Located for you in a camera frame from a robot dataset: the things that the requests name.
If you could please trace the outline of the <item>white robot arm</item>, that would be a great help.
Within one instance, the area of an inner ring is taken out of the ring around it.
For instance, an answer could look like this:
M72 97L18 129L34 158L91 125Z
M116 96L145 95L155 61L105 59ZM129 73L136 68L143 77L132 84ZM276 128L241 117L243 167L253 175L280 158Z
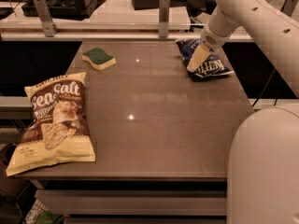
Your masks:
M299 94L299 24L270 0L216 0L200 38L217 49L243 27L289 89ZM299 105L274 104L246 118L227 168L226 224L298 224Z

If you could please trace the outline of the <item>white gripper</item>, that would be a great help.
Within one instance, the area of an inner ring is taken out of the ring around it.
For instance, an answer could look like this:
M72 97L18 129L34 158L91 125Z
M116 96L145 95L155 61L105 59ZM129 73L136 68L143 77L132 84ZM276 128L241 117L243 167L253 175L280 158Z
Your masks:
M239 24L226 15L219 7L216 7L208 18L200 39L205 45L198 45L190 59L187 70L195 72L196 69L208 58L211 49L222 47L230 38Z

